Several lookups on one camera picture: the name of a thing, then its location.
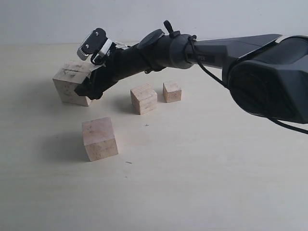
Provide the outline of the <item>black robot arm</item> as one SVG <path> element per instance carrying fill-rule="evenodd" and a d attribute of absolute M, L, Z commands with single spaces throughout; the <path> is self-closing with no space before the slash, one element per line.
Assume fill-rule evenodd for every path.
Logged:
<path fill-rule="evenodd" d="M 90 76 L 75 88 L 92 100 L 118 81 L 167 67 L 221 69 L 220 84 L 244 111 L 298 124 L 308 121 L 308 38 L 264 34 L 237 38 L 198 40 L 174 30 L 165 21 L 139 43 L 120 48 L 102 28 L 93 30 L 77 55 L 94 65 Z"/>

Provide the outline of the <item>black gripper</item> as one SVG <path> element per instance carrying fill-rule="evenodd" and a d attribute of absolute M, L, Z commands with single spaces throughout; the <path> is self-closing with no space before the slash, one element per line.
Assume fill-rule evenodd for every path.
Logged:
<path fill-rule="evenodd" d="M 137 45 L 125 50 L 117 50 L 106 62 L 105 66 L 92 71 L 90 82 L 77 84 L 74 92 L 78 96 L 99 100 L 103 92 L 118 81 L 138 74 L 150 68 L 150 63 L 145 59 Z"/>

